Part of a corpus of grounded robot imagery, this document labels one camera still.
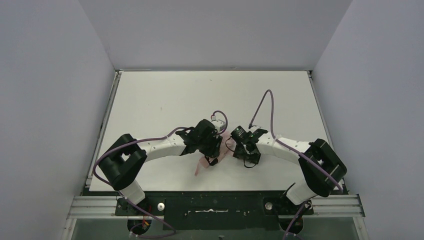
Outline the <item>pink folding umbrella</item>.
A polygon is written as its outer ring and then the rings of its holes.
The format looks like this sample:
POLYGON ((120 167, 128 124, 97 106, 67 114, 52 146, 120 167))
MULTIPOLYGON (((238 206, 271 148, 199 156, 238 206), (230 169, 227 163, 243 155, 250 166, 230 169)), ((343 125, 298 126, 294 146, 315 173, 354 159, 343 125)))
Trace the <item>pink folding umbrella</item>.
POLYGON ((211 166, 215 166, 216 164, 219 164, 224 157, 233 155, 236 143, 232 140, 231 133, 227 130, 221 136, 222 142, 219 147, 218 157, 201 157, 197 162, 194 176, 197 176, 201 172, 201 169, 207 169, 211 166))

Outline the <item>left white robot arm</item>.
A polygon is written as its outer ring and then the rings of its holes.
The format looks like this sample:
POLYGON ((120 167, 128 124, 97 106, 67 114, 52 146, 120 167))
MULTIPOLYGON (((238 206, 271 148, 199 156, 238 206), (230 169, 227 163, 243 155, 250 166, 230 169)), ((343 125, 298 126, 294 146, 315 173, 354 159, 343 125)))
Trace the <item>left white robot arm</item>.
POLYGON ((203 154, 207 160, 216 160, 220 155, 221 133, 227 123, 224 120, 201 120, 194 127, 178 127, 164 137, 137 140, 129 133, 123 134, 96 161, 104 174, 100 180, 119 192, 133 204, 145 198, 145 192, 136 181, 144 163, 168 156, 203 154))

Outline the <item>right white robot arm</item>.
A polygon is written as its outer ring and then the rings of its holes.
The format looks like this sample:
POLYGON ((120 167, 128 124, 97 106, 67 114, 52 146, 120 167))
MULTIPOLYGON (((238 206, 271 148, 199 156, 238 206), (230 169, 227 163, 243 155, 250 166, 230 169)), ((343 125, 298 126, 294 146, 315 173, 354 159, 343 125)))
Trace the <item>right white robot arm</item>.
POLYGON ((340 181, 347 167, 324 139, 298 141, 274 136, 257 127, 245 131, 241 126, 230 137, 235 141, 233 157, 239 160, 258 164, 261 156, 269 155, 300 167, 303 176, 286 191, 287 199, 294 205, 316 196, 328 197, 334 189, 342 189, 340 181))

